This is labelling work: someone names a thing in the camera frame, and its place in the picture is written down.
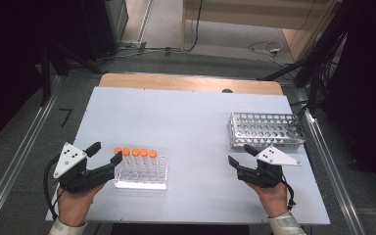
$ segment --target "black cable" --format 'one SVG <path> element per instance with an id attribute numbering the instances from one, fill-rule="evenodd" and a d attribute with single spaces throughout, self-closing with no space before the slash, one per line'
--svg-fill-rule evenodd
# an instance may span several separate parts
<path id="1" fill-rule="evenodd" d="M 194 0 L 191 0 L 191 35 L 194 35 L 194 27 L 193 27 L 193 18 L 194 18 Z"/>
<path id="2" fill-rule="evenodd" d="M 291 211 L 292 207 L 296 205 L 295 201 L 293 200 L 295 197 L 295 192 L 293 191 L 292 186 L 290 186 L 288 182 L 286 182 L 286 180 L 283 180 L 282 178 L 279 179 L 278 177 L 276 177 L 276 175 L 272 174 L 270 171 L 267 171 L 263 168 L 260 168 L 260 169 L 264 171 L 266 174 L 268 174 L 270 177 L 280 181 L 282 184 L 284 184 L 288 188 L 289 194 L 291 195 L 291 198 L 289 199 L 289 203 L 288 203 L 288 210 Z"/>
<path id="3" fill-rule="evenodd" d="M 56 214 L 55 210 L 54 210 L 54 206 L 51 205 L 51 198 L 50 198 L 50 192 L 48 190 L 48 174 L 50 172 L 50 168 L 53 164 L 57 163 L 58 160 L 60 158 L 60 154 L 57 155 L 56 158 L 52 159 L 48 164 L 47 166 L 45 167 L 45 170 L 44 170 L 44 180 L 43 180 L 43 183 L 44 183 L 44 196 L 45 196 L 45 201 L 47 202 L 47 206 L 48 206 L 48 209 L 50 210 L 51 214 L 53 215 L 53 220 L 56 220 L 58 215 Z"/>
<path id="4" fill-rule="evenodd" d="M 201 16 L 202 9 L 203 9 L 203 0 L 201 0 L 200 8 L 198 9 L 197 23 L 196 23 L 196 26 L 195 26 L 195 41 L 194 41 L 194 44 L 191 46 L 190 49 L 181 50 L 180 48 L 174 48 L 174 47 L 164 47 L 164 48 L 162 48 L 162 47 L 146 47 L 146 48 L 143 48 L 141 52 L 134 54 L 134 56 L 143 55 L 143 54 L 147 54 L 147 53 L 155 52 L 155 51 L 189 53 L 192 50 L 194 50 L 194 48 L 195 48 L 195 46 L 197 45 L 197 42 L 198 42 L 198 28 L 199 28 L 199 24 L 200 24 L 200 16 Z M 135 47 L 124 48 L 124 49 L 117 50 L 117 53 L 121 52 L 121 51 L 127 51 L 127 50 L 140 50 L 140 48 L 137 48 L 137 47 L 136 48 Z"/>
<path id="5" fill-rule="evenodd" d="M 298 102 L 295 102 L 295 103 L 289 104 L 289 106 L 302 105 L 302 104 L 306 104 L 307 102 L 309 102 L 309 100 L 298 101 Z"/>
<path id="6" fill-rule="evenodd" d="M 335 57 L 336 51 L 342 45 L 346 38 L 346 33 L 342 33 L 338 37 L 337 41 L 332 45 L 331 49 L 325 55 L 324 63 L 320 65 L 320 67 L 317 69 L 313 76 L 314 79 L 318 80 L 318 91 L 323 95 L 329 94 L 328 83 L 332 78 L 332 72 L 334 70 L 334 67 L 332 65 L 337 65 L 336 63 L 333 63 L 332 60 Z"/>
<path id="7" fill-rule="evenodd" d="M 298 32 L 299 32 L 299 31 L 305 26 L 305 24 L 306 24 L 306 22 L 307 22 L 307 19 L 309 18 L 310 13 L 311 13 L 312 10 L 313 10 L 313 6 L 315 5 L 315 2 L 316 2 L 316 0 L 313 0 L 313 2 L 312 2 L 312 6 L 310 7 L 309 12 L 307 13 L 307 16 L 306 16 L 305 22 L 304 22 L 304 23 L 301 25 L 301 27 L 295 32 L 295 35 L 293 36 L 293 38 L 292 38 L 292 42 L 291 42 L 291 44 L 290 44 L 289 47 L 292 46 L 293 41 L 295 41 L 295 37 L 296 37 L 296 35 L 298 34 Z"/>
<path id="8" fill-rule="evenodd" d="M 64 194 L 64 192 L 66 192 L 66 189 L 63 189 L 63 190 L 61 191 L 60 195 L 57 195 L 57 199 L 56 199 L 56 201 L 54 201 L 54 203 L 53 203 L 53 207 L 56 206 L 56 204 L 58 203 L 59 199 L 60 199 L 61 196 Z"/>
<path id="9" fill-rule="evenodd" d="M 289 76 L 292 78 L 292 80 L 293 80 L 293 79 L 295 79 L 295 77 L 291 75 L 291 72 L 292 72 L 292 71 L 289 71 L 289 72 L 288 72 L 288 75 L 289 75 Z M 282 75 L 282 77 L 283 77 L 283 79 L 285 79 L 285 80 L 290 80 L 289 78 L 286 78 L 284 74 Z"/>

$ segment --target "black stand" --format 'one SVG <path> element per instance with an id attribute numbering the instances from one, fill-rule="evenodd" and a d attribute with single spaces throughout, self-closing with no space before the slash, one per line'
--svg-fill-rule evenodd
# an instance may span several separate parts
<path id="1" fill-rule="evenodd" d="M 61 43 L 46 40 L 46 43 L 41 47 L 41 71 L 42 71 L 42 101 L 41 106 L 44 106 L 51 97 L 51 84 L 50 84 L 50 62 L 54 66 L 58 75 L 69 75 L 70 68 L 67 64 L 65 57 L 68 56 L 73 60 L 79 62 L 82 66 L 90 69 L 91 71 L 104 74 L 108 71 L 101 71 L 97 67 L 91 65 L 86 60 L 79 57 L 72 50 L 65 47 Z"/>
<path id="2" fill-rule="evenodd" d="M 343 2 L 337 14 L 328 24 L 324 33 L 319 38 L 319 41 L 314 46 L 312 52 L 306 58 L 259 80 L 271 81 L 290 71 L 301 68 L 294 79 L 294 84 L 299 88 L 304 87 L 310 77 L 315 76 L 320 71 L 320 66 L 327 62 L 326 56 L 338 41 L 339 37 L 347 32 L 351 23 L 349 10 L 353 7 L 353 3 L 353 0 L 345 0 Z M 317 89 L 318 79 L 313 79 L 311 81 L 307 103 L 307 107 L 310 110 L 315 106 Z"/>

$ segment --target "black panel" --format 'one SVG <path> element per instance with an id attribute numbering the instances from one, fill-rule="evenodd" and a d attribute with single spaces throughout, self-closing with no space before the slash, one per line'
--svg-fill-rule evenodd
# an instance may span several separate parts
<path id="1" fill-rule="evenodd" d="M 128 19 L 124 0 L 53 0 L 47 4 L 50 34 L 83 59 L 96 61 L 99 55 L 117 50 L 123 31 L 117 32 L 115 26 L 120 17 L 124 25 Z M 122 8 L 124 13 L 117 14 Z"/>
<path id="2" fill-rule="evenodd" d="M 356 160 L 376 173 L 376 1 L 363 1 L 360 11 L 322 109 L 350 137 Z"/>
<path id="3" fill-rule="evenodd" d="M 0 1 L 0 131 L 42 84 L 32 9 L 33 3 Z"/>

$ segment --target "white tabletop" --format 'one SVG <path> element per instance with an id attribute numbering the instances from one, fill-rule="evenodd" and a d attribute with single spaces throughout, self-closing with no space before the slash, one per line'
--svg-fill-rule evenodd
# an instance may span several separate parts
<path id="1" fill-rule="evenodd" d="M 123 190 L 113 181 L 95 197 L 89 220 L 143 223 L 253 224 L 267 222 L 257 194 L 237 179 L 227 156 L 255 164 L 229 146 L 232 112 L 290 114 L 285 96 L 96 87 L 74 146 L 102 149 L 88 168 L 110 162 L 115 147 L 146 147 L 167 155 L 168 189 Z M 281 149 L 302 163 L 283 166 L 295 190 L 299 223 L 329 224 L 306 151 Z"/>

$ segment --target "orange-capped test tube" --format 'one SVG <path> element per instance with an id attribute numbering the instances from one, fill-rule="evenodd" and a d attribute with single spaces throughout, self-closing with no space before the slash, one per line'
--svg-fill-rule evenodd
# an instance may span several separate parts
<path id="1" fill-rule="evenodd" d="M 130 150 L 128 148 L 124 148 L 121 150 L 121 154 L 124 156 L 124 160 L 126 162 L 126 167 L 132 168 L 132 161 L 130 160 Z"/>
<path id="2" fill-rule="evenodd" d="M 115 155 L 118 154 L 118 152 L 120 152 L 120 151 L 121 151 L 121 148 L 119 148 L 119 147 L 115 148 L 115 149 L 114 149 Z"/>
<path id="3" fill-rule="evenodd" d="M 156 150 L 149 151 L 149 158 L 151 159 L 150 166 L 151 168 L 157 168 L 158 161 L 157 161 L 158 152 Z"/>
<path id="4" fill-rule="evenodd" d="M 148 150 L 147 149 L 141 149 L 140 150 L 140 156 L 142 157 L 142 162 L 145 168 L 148 167 Z"/>
<path id="5" fill-rule="evenodd" d="M 140 160 L 139 160 L 139 156 L 140 156 L 140 151 L 139 149 L 133 149 L 132 150 L 132 156 L 133 156 L 133 160 L 135 162 L 135 166 L 136 167 L 140 167 L 141 163 L 140 163 Z"/>

